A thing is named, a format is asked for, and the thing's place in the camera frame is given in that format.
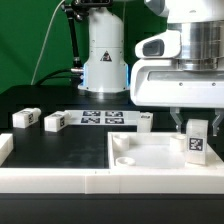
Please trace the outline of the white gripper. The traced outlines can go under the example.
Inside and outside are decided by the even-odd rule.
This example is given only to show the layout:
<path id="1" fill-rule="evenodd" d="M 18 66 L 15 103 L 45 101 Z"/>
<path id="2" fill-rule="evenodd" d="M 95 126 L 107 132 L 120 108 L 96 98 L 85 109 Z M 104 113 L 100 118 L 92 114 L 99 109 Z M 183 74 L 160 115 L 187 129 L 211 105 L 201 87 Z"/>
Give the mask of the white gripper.
<path id="1" fill-rule="evenodd" d="M 170 59 L 140 59 L 132 68 L 130 97 L 138 106 L 171 107 L 177 131 L 183 123 L 179 108 L 218 108 L 212 122 L 216 136 L 224 120 L 224 70 L 181 71 Z"/>

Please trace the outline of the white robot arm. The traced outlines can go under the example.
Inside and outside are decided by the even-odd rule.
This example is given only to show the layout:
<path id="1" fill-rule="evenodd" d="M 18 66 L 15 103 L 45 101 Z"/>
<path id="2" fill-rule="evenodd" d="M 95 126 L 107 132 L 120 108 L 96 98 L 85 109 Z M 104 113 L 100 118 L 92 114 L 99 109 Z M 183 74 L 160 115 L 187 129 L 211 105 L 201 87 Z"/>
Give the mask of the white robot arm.
<path id="1" fill-rule="evenodd" d="M 97 95 L 130 90 L 137 106 L 169 107 L 178 125 L 181 108 L 213 108 L 212 127 L 224 120 L 224 0 L 144 0 L 167 19 L 164 32 L 135 46 L 138 61 L 123 61 L 123 23 L 107 7 L 87 1 L 90 56 L 80 88 Z"/>

